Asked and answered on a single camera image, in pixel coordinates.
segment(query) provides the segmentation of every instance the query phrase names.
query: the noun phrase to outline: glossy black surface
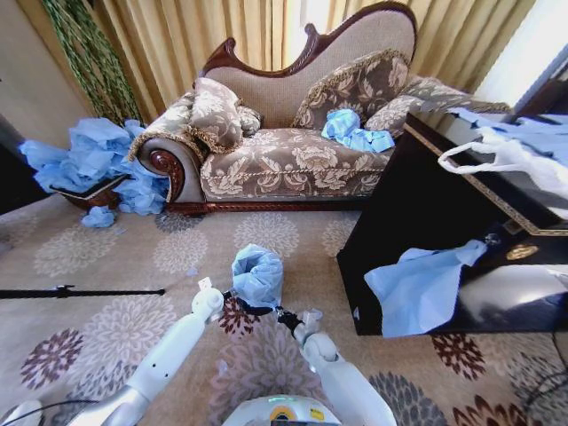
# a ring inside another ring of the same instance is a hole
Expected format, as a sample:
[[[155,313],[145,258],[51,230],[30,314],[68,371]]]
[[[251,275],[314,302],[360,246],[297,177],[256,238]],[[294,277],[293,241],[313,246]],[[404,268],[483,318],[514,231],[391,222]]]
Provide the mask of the glossy black surface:
[[[441,151],[475,137],[467,122],[452,116],[409,116],[407,122]],[[456,126],[449,130],[453,123]],[[491,246],[473,267],[463,268],[455,314],[432,333],[567,329],[565,286],[556,279],[536,277],[520,286],[515,285],[518,279],[503,278],[488,285],[480,277],[503,265],[568,264],[568,238],[530,235],[463,177],[443,170],[437,158],[406,132],[337,256],[351,312],[359,317],[354,319],[358,334],[381,334],[381,306],[363,279],[365,273],[396,263],[412,247],[451,249],[471,239],[483,240],[489,233],[498,236],[499,244]],[[475,160],[460,157],[468,164]],[[558,225],[560,218],[546,206],[497,175],[476,174],[525,217],[543,228]],[[508,260],[506,255],[516,244],[535,245],[539,250],[524,259]]]

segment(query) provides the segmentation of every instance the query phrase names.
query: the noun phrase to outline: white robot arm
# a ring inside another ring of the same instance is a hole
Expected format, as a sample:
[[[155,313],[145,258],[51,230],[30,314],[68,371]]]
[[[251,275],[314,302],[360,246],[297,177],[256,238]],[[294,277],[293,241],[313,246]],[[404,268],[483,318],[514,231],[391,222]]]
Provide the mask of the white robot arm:
[[[205,325],[221,317],[223,304],[220,291],[202,289],[193,299],[193,313],[168,330],[126,384],[110,398],[87,406],[69,425],[134,426],[189,356]],[[360,371],[339,355],[328,335],[306,325],[292,312],[281,308],[277,312],[278,322],[285,324],[300,343],[304,358],[321,378],[323,391],[344,424],[396,425],[389,406]],[[229,423],[234,424],[234,419],[227,419],[225,424]]]
[[[192,301],[193,313],[179,319],[142,360],[132,377],[113,396],[87,406],[69,425],[134,426],[170,383],[201,338],[205,325],[220,318],[224,298],[205,288]]]

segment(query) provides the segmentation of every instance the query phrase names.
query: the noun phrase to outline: basket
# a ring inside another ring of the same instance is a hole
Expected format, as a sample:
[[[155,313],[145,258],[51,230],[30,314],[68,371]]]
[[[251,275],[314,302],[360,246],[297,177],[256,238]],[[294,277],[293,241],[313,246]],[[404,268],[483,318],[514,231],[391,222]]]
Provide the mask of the basket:
[[[108,206],[110,209],[116,209],[119,199],[118,193],[113,191],[113,188],[118,186],[127,176],[128,175],[121,175],[112,179],[105,179],[84,193],[75,193],[64,188],[51,187],[51,189],[63,195],[71,204],[77,206],[79,209],[89,211],[95,206]]]

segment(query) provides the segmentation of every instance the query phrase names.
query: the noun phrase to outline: floral carpet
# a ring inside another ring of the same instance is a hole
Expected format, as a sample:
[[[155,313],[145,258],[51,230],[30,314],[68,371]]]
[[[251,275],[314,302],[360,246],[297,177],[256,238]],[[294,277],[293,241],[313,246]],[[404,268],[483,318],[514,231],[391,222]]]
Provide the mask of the floral carpet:
[[[121,214],[107,229],[81,227],[81,215],[52,196],[0,217],[0,241],[13,246],[0,256],[0,288],[67,284],[167,293],[1,301],[1,412],[31,398],[47,405],[115,392],[190,311],[197,281],[209,276],[228,289],[236,252],[253,242],[283,260],[284,306],[323,311],[323,329],[387,401],[398,424],[566,424],[565,387],[526,404],[544,377],[564,369],[550,334],[388,340],[355,334],[335,254],[357,212]],[[240,402],[274,393],[326,402],[289,332],[272,316],[242,314],[229,300],[225,316],[209,325],[140,424],[218,425]],[[78,409],[54,407],[45,413],[46,424],[64,425]]]

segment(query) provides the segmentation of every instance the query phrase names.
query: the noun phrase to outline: carpet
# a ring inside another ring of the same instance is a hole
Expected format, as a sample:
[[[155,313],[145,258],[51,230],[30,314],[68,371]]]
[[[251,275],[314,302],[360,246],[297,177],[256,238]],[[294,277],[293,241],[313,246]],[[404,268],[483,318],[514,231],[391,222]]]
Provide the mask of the carpet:
[[[524,402],[561,371],[551,334],[357,336],[335,260],[357,212],[215,213],[190,218],[121,214],[108,229],[81,227],[82,211],[58,195],[0,217],[1,288],[157,289],[165,296],[0,302],[0,410],[115,392],[166,329],[190,311],[197,281],[231,284],[249,242],[284,263],[283,304],[317,308],[339,351],[368,377],[400,425],[565,424],[568,391]],[[234,300],[151,405],[142,425],[220,424],[248,398],[325,396],[289,332],[272,316],[244,315]],[[46,412],[63,425],[79,406]]]

